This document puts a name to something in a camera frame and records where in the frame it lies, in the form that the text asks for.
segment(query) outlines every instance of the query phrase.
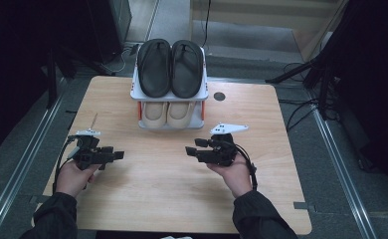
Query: beige shoe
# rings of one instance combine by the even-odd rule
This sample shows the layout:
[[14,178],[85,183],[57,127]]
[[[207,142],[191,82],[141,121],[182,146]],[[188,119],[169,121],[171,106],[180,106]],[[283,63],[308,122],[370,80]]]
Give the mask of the beige shoe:
[[159,128],[166,124],[168,102],[143,102],[141,121],[148,128]]
[[167,123],[171,127],[185,128],[190,124],[195,102],[171,102],[167,112]]

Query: person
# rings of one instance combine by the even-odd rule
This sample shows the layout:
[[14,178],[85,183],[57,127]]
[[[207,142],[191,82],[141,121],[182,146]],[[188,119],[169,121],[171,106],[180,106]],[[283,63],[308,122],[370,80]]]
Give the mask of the person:
[[[34,214],[35,227],[21,239],[77,238],[77,195],[87,182],[94,181],[99,165],[79,170],[72,161],[66,163],[58,177],[57,191]],[[246,160],[237,154],[231,166],[208,163],[221,175],[235,197],[233,222],[243,239],[296,238],[272,202],[253,190]]]

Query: footwear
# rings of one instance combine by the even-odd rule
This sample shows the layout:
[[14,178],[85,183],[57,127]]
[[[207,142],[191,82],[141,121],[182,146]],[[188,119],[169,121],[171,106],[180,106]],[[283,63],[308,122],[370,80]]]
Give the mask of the footwear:
[[187,40],[180,40],[172,45],[172,80],[173,94],[182,99],[197,95],[203,81],[203,52],[201,48]]
[[193,116],[195,102],[171,102],[167,112],[167,123],[171,127],[187,127]]
[[163,39],[145,42],[137,54],[141,90],[151,98],[161,98],[170,90],[170,45]]
[[168,102],[143,102],[141,121],[148,128],[159,128],[166,124]]

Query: wooden tabletop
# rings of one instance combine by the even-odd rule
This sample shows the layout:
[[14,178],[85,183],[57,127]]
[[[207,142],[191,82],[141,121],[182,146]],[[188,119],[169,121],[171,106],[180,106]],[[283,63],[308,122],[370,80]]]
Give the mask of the wooden tabletop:
[[[129,78],[93,78],[71,128],[70,134],[87,129],[98,114],[98,146],[125,151],[79,195],[80,229],[237,233],[234,198],[222,177],[185,151],[195,146],[194,138],[209,139],[210,129],[225,122],[249,127],[233,137],[257,167],[258,190],[296,234],[311,231],[307,210],[293,206],[304,198],[272,86],[209,82],[204,126],[184,130],[140,128],[130,88]],[[213,98],[218,92],[226,96],[221,102]],[[52,182],[53,175],[45,195],[51,195]]]

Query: black sleeve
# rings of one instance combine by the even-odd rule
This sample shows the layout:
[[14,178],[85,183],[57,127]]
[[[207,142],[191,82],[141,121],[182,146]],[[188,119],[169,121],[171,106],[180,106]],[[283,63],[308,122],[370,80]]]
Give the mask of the black sleeve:
[[76,206],[73,196],[56,192],[34,213],[35,227],[20,238],[77,238]]
[[297,238],[272,202],[252,190],[234,201],[233,221],[243,239]]

